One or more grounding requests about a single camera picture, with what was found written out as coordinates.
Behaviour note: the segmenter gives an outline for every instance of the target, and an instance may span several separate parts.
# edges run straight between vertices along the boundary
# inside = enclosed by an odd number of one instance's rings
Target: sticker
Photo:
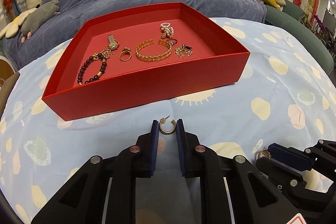
[[[294,216],[287,224],[307,224],[301,214]]]

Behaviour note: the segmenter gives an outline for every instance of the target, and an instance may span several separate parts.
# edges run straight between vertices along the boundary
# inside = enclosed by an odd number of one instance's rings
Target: silver screw
[[[291,180],[291,186],[295,187],[297,185],[297,180],[293,179]]]
[[[236,158],[235,158],[236,162],[240,163],[240,164],[243,164],[245,162],[245,158],[241,155],[238,155]]]
[[[137,153],[137,152],[140,151],[140,147],[137,146],[137,145],[133,145],[133,146],[129,149],[129,151],[131,151],[132,153]]]
[[[98,156],[93,156],[91,159],[90,159],[90,162],[92,164],[97,164],[98,162],[100,162],[100,157]]]
[[[202,153],[205,151],[205,147],[203,145],[198,145],[195,147],[195,150]]]

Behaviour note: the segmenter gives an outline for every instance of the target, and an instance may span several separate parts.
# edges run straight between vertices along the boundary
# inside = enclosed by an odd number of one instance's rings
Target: red box
[[[153,39],[141,54],[167,51],[158,45],[160,24],[174,28],[172,54],[159,62],[137,59],[135,48]],[[107,48],[107,36],[120,42],[98,81],[77,84],[78,72],[93,53]],[[186,44],[193,54],[183,59],[175,49]],[[119,60],[124,47],[132,58]],[[87,21],[70,42],[56,65],[42,100],[63,120],[98,115],[144,105],[237,82],[250,52],[216,23],[183,3],[163,3],[121,10]],[[95,75],[101,61],[90,64],[84,81]]]

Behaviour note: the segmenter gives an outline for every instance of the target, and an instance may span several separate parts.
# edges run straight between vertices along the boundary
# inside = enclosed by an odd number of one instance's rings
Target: jewelry
[[[160,26],[161,26],[161,31],[163,31],[163,34],[161,35],[161,38],[165,38],[165,37],[173,38],[174,28],[170,27],[169,22],[161,23]]]
[[[166,118],[161,118],[161,119],[160,119],[160,122],[159,122],[159,129],[160,129],[160,131],[161,131],[161,133],[162,133],[163,135],[170,135],[170,134],[173,134],[174,131],[175,131],[175,129],[176,129],[176,122],[174,121],[174,119],[171,120],[171,123],[172,123],[173,126],[174,126],[173,130],[171,130],[171,131],[165,131],[165,130],[162,129],[161,125],[162,125],[163,123],[165,123],[165,122],[166,122],[166,119],[169,118],[169,117],[170,117],[170,115],[169,115],[168,117],[166,117]]]
[[[87,83],[93,82],[93,81],[97,81],[101,77],[101,75],[105,73],[105,70],[106,70],[106,67],[107,67],[106,60],[110,58],[111,54],[114,54],[114,53],[112,53],[112,51],[115,51],[119,47],[119,42],[117,42],[114,39],[113,34],[108,36],[108,40],[109,40],[108,48],[103,49],[100,53],[95,52],[92,56],[89,57],[89,59],[87,59],[84,62],[83,66],[81,67],[81,69],[79,70],[79,73],[78,73],[77,83],[79,85],[83,85],[84,72],[85,72],[86,68],[90,65],[90,63],[93,62],[93,61],[102,60],[100,70],[93,78],[90,78],[88,81],[85,81],[84,84],[87,84]]]
[[[129,58],[127,58],[127,59],[121,59],[121,57],[124,56],[124,55],[126,55],[126,54],[129,54]],[[130,60],[131,57],[132,57],[131,49],[125,47],[125,48],[123,48],[123,50],[121,51],[121,54],[120,54],[119,59],[120,59],[121,61],[127,61],[127,60]]]
[[[166,59],[168,56],[171,55],[172,52],[172,46],[173,44],[171,42],[165,41],[165,40],[159,40],[159,45],[164,45],[168,48],[167,52],[162,53],[160,55],[154,55],[154,56],[145,56],[139,53],[139,51],[147,46],[153,45],[153,40],[147,40],[145,42],[142,42],[136,49],[135,54],[137,58],[144,62],[157,62]]]
[[[182,46],[178,47],[175,50],[175,53],[177,54],[179,58],[184,58],[184,54],[186,54],[189,57],[193,54],[192,49],[193,49],[192,47],[189,47],[183,44]]]
[[[167,40],[168,42],[172,42],[173,45],[175,45],[177,43],[177,39],[174,39],[174,38],[170,38]]]
[[[268,159],[271,158],[271,153],[267,149],[261,150],[258,153],[258,158],[261,158],[263,155],[265,155],[265,157],[268,158]]]

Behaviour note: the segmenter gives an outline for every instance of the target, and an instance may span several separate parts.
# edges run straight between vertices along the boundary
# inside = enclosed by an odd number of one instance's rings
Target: sofa
[[[283,11],[266,5],[267,14],[265,24],[282,28],[294,36],[305,49],[313,56],[322,69],[330,74],[334,69],[334,60],[323,43],[299,20],[305,12],[289,0],[286,1]]]

